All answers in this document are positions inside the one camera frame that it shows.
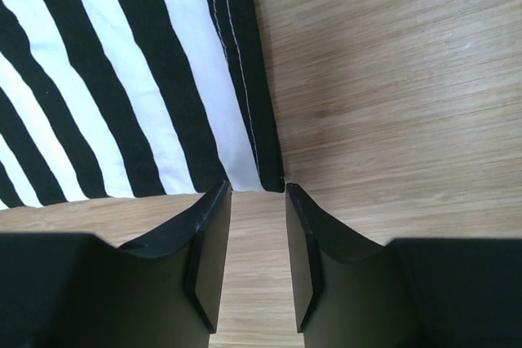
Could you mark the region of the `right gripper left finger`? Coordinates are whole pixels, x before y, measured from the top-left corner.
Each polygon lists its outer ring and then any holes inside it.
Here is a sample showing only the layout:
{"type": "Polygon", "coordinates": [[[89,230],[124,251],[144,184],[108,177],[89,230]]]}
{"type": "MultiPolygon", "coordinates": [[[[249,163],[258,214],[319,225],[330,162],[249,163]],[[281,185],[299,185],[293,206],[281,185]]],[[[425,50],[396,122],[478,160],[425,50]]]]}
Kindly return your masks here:
{"type": "Polygon", "coordinates": [[[2,233],[2,346],[208,346],[231,198],[222,183],[118,247],[86,232],[2,233]]]}

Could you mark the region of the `black white striped tank top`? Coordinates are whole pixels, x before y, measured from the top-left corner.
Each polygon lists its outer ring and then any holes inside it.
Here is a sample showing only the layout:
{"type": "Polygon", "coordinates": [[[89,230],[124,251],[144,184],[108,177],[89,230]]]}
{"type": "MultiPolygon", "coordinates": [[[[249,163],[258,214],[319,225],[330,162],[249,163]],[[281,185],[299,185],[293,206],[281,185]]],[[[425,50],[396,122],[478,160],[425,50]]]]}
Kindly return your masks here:
{"type": "Polygon", "coordinates": [[[254,0],[1,0],[1,206],[282,192],[254,0]]]}

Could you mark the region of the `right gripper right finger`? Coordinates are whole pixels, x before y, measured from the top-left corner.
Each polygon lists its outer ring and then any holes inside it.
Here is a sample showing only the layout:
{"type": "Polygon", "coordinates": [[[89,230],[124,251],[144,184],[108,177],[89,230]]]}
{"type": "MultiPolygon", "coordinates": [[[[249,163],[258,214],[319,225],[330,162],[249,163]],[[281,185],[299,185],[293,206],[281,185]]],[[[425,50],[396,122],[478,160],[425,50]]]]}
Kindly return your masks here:
{"type": "Polygon", "coordinates": [[[296,327],[308,347],[518,347],[521,242],[378,244],[286,188],[296,327]]]}

